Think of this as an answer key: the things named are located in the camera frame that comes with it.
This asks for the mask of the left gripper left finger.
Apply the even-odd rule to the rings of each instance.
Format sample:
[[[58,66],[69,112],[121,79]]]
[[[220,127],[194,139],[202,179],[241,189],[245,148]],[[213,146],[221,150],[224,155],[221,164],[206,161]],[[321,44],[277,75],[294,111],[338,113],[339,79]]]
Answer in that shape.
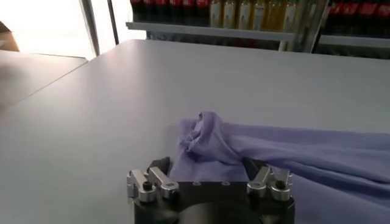
[[[134,169],[127,174],[127,197],[143,203],[152,203],[159,195],[163,199],[173,199],[179,192],[179,183],[167,174],[171,167],[170,157],[153,160],[146,172]]]

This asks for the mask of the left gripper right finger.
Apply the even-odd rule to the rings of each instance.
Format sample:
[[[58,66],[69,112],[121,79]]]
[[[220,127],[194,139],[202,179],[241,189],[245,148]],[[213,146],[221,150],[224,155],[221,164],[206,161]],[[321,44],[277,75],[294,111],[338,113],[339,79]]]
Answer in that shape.
[[[273,169],[265,162],[243,157],[242,164],[247,173],[247,193],[256,199],[271,198],[285,202],[291,198],[292,173],[288,169]]]

